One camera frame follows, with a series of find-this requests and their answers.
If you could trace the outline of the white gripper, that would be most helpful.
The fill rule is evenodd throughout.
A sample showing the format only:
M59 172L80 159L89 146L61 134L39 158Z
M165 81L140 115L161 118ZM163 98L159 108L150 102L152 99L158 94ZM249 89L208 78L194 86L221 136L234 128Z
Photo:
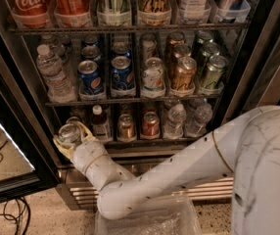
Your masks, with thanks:
M70 125L72 126L71 143L63 143L57 136L54 136L55 146L89 180L106 179L105 162L108 160L108 153L104 145L97 140L88 140L93 134L81 121L71 121ZM72 143L82 144L75 149L75 145Z

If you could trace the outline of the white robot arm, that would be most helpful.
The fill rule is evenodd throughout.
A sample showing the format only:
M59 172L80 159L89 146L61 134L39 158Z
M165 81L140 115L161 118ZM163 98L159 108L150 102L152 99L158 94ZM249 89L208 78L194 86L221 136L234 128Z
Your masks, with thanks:
M107 219L156 197L230 176L232 235L280 235L280 106L262 106L223 124L140 176L115 163L81 122L79 144L54 141L98 191Z

